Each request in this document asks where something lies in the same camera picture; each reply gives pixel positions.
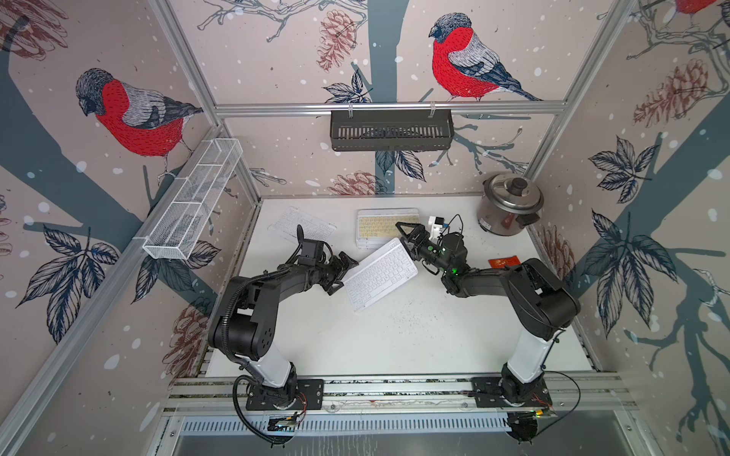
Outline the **green keyboard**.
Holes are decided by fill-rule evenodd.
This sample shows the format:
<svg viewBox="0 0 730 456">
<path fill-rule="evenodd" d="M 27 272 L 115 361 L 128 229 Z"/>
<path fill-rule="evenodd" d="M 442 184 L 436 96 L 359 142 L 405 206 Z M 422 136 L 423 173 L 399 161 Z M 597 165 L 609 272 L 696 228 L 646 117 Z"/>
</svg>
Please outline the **green keyboard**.
<svg viewBox="0 0 730 456">
<path fill-rule="evenodd" d="M 392 239 L 375 239 L 374 241 L 358 241 L 355 245 L 361 250 L 376 251 L 391 241 Z"/>
</svg>

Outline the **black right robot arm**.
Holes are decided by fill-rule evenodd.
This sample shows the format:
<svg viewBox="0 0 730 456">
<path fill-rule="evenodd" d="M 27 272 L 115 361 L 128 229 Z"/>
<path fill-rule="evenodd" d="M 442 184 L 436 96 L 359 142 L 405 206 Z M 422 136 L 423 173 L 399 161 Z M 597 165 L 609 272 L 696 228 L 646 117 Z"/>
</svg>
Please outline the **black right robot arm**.
<svg viewBox="0 0 730 456">
<path fill-rule="evenodd" d="M 513 407 L 534 399 L 545 385 L 544 365 L 552 346 L 581 311 L 567 285 L 538 258 L 516 266 L 477 269 L 467 262 L 462 234 L 448 233 L 434 242 L 420 223 L 398 222 L 395 227 L 411 259 L 438 275 L 449 295 L 505 296 L 509 300 L 522 331 L 489 395 Z"/>
</svg>

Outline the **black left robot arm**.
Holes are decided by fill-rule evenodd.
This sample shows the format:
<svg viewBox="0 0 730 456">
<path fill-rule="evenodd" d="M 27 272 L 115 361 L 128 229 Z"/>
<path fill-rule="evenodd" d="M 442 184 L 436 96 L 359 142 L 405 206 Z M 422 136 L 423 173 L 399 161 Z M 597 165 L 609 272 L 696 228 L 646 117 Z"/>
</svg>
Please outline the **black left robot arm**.
<svg viewBox="0 0 730 456">
<path fill-rule="evenodd" d="M 296 367 L 274 347 L 279 304 L 316 285 L 332 296 L 357 266 L 357 260 L 344 252 L 334 254 L 325 241 L 302 239 L 276 270 L 230 279 L 211 314 L 208 345 L 248 372 L 254 397 L 264 406 L 293 406 L 298 395 Z"/>
</svg>

